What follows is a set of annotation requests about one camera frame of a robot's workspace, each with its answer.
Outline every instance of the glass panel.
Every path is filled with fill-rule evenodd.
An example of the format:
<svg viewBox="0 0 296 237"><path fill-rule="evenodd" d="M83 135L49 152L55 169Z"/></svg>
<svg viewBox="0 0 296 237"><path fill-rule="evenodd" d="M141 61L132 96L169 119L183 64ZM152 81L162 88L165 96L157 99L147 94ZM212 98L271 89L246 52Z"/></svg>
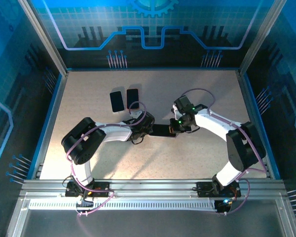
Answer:
<svg viewBox="0 0 296 237"><path fill-rule="evenodd" d="M58 75L18 1L0 1L0 236L27 176Z"/></svg>
<svg viewBox="0 0 296 237"><path fill-rule="evenodd" d="M286 2L247 75L281 178L296 190L296 1Z"/></svg>
<svg viewBox="0 0 296 237"><path fill-rule="evenodd" d="M68 68L239 67L272 1L33 0Z"/></svg>

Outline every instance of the black smartphone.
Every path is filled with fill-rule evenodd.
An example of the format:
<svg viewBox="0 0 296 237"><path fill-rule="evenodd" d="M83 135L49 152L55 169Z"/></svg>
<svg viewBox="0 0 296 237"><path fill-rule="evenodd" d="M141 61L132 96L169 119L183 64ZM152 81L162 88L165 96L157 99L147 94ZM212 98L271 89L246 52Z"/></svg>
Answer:
<svg viewBox="0 0 296 237"><path fill-rule="evenodd" d="M127 97L127 108L129 109L130 105L133 102L139 101L138 89L128 89L126 91L126 97ZM137 109L139 109L139 103L133 104L131 110L137 110Z"/></svg>
<svg viewBox="0 0 296 237"><path fill-rule="evenodd" d="M110 98L111 98L112 110L114 113L125 110L122 92L120 91L111 92Z"/></svg>

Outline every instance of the metal extrusion profile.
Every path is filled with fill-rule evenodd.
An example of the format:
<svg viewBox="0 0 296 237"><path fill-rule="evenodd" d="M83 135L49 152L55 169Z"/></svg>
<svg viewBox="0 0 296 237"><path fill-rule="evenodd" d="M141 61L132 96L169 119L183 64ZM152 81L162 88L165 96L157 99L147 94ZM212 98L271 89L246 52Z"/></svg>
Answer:
<svg viewBox="0 0 296 237"><path fill-rule="evenodd" d="M268 173L269 173L268 175L272 179L279 179L278 170L276 170L276 174L275 174L275 172L273 170L272 163L270 161L270 156L273 157L272 150L270 148L270 145L269 145L268 141L266 141L264 136L262 135L263 131L262 131L260 125L259 125L259 118L258 118L258 116L257 116L257 114L255 112L254 105L253 105L253 102L252 102L251 97L250 97L250 92L249 92L249 88L248 88L248 86L250 86L250 85L246 84L246 80L244 79L244 77L242 75L240 75L237 71L236 71L236 75L237 75L237 78L238 78L238 81L239 81L239 86L240 86L240 89L241 89L243 99L245 101L246 108L248 110L250 121L252 121L255 124L255 126L257 127L259 135L260 135L260 137L262 139L263 145L264 145L264 147L267 148L266 149L266 156L263 159L266 161L266 167L267 167L267 170L268 170Z"/></svg>
<svg viewBox="0 0 296 237"><path fill-rule="evenodd" d="M43 135L43 139L42 139L42 143L41 143L38 155L37 155L37 159L36 159L35 163L33 164L34 169L33 170L30 169L31 174L29 174L29 177L28 177L30 179L35 179L36 178L36 174L38 172L39 165L41 163L43 163L43 161L44 161L44 159L46 157L48 144L50 142L51 134L53 132L53 128L54 128L54 125L55 125L55 122L56 122L56 117L57 117L57 114L58 114L60 103L61 103L64 91L65 91L67 78L68 78L68 75L61 78L61 81L60 81L60 84L59 84L59 86L57 88L57 91L55 91L57 93L56 98L55 98L55 101L53 103L53 107L52 107L52 110L51 110L50 117L48 119L48 124L47 124L46 131L45 131L45 133Z"/></svg>
<svg viewBox="0 0 296 237"><path fill-rule="evenodd" d="M273 5L271 6L269 12L267 13L265 19L263 20L257 36L253 40L250 48L248 49L246 56L244 57L241 65L240 65L240 73L244 75L247 71L249 65L253 61L256 56L258 50L263 44L265 38L268 36L272 26L280 15L285 3L287 0L275 0Z"/></svg>
<svg viewBox="0 0 296 237"><path fill-rule="evenodd" d="M21 7L23 8L26 16L28 17L29 21L31 22L32 26L34 27L37 35L39 36L40 40L42 41L43 45L45 46L48 54L50 55L51 59L55 63L58 71L60 74L65 77L67 75L67 68L65 63L63 62L61 56L59 55L58 51L56 50L56 47L54 43L49 39L49 37L46 35L42 24L36 17L33 9L31 8L30 4L27 0L18 0Z"/></svg>
<svg viewBox="0 0 296 237"><path fill-rule="evenodd" d="M216 198L198 198L192 187L206 180L97 180L110 182L115 198L107 203L107 210L195 210L215 211ZM249 200L276 200L283 229L287 236L296 237L294 216L282 180L249 179ZM247 192L246 182L239 182L243 200ZM75 198L64 197L66 188L62 180L26 180L22 186L7 236L20 236L27 210L75 210ZM106 198L98 198L93 206L99 206Z"/></svg>
<svg viewBox="0 0 296 237"><path fill-rule="evenodd" d="M296 237L296 218L290 200L282 197L276 200L276 204L285 235Z"/></svg>

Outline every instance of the white robotic arm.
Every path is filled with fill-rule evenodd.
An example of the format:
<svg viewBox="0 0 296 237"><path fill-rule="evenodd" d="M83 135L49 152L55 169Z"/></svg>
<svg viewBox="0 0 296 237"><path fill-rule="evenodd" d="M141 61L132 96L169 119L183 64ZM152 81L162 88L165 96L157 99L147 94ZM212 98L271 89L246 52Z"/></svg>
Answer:
<svg viewBox="0 0 296 237"><path fill-rule="evenodd" d="M97 126L104 125L104 123L96 122ZM127 141L131 134L132 130L129 127L118 127L118 126L109 126L109 127L103 127L101 128L103 132L105 132L106 136L103 139L102 142L111 142L111 141ZM88 160L84 164L75 164L74 166L74 172L76 174L77 179L80 181L83 185L88 185L93 180L91 176L91 166L90 161Z"/></svg>
<svg viewBox="0 0 296 237"><path fill-rule="evenodd" d="M182 96L174 102L172 112L175 118L170 119L170 133L191 133L197 130L191 131L191 126L196 126L205 128L226 141L229 161L224 168L212 178L213 193L215 195L218 195L220 191L233 183L247 168L258 162L252 147L247 143L245 137L231 124L241 127L251 139L259 156L261 158L265 157L265 149L262 141L259 138L256 128L250 122L241 124L221 116L218 117L217 114L208 110L204 105L200 104L194 106L186 96ZM86 186L93 180L89 160L102 142L133 142L133 140L143 138L145 135L152 133L154 117L148 112L144 118L143 116L143 112L138 111L131 114L132 119L119 123L123 126L104 126L99 128L90 133L86 137L87 139L83 139L82 142L72 150L70 156L73 161L74 172L77 179L83 185ZM135 122L140 119L141 122L138 122L137 125L131 125L132 123L135 124ZM100 125L103 124L95 123L91 118L84 118L63 138L62 145L65 148L65 152L67 152L87 131Z"/></svg>
<svg viewBox="0 0 296 237"><path fill-rule="evenodd" d="M231 124L243 128L255 145L260 157L265 157L262 141L256 128L250 122L241 124L215 114L204 105L194 106L186 96L182 96L174 102L172 112L175 115L175 119L170 120L172 132L190 132L191 125L194 125L211 131L227 142L229 161L213 177L213 188L216 193L219 193L235 181L243 171L258 162L250 145L240 131Z"/></svg>
<svg viewBox="0 0 296 237"><path fill-rule="evenodd" d="M75 176L82 185L86 186L93 180L90 159L102 142L133 141L152 132L154 117L150 113L146 112L144 118L143 111L132 112L130 116L132 117L130 120L115 123L114 125L94 122L91 118L84 118L63 138L62 145L65 152L68 152L85 133L96 126L101 126L101 128L86 136L70 153Z"/></svg>

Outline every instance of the beige table surface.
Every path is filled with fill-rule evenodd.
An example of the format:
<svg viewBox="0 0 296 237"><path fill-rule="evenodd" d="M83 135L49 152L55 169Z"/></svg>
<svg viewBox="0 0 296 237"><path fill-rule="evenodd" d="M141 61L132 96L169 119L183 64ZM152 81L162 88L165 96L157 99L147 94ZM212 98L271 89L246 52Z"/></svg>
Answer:
<svg viewBox="0 0 296 237"><path fill-rule="evenodd" d="M126 110L112 112L110 92L121 90L126 106L126 90L138 88L140 101L155 116L155 123L169 124L174 100L195 87L215 94L214 112L239 122L249 120L235 71L70 72L40 179L64 179L71 174L61 140L84 117L104 123L130 118ZM188 97L195 105L212 100L201 91L190 92ZM225 141L200 129L175 139L146 136L139 145L103 143L91 167L96 179L194 179L211 178L227 161ZM260 173L246 176L265 177Z"/></svg>

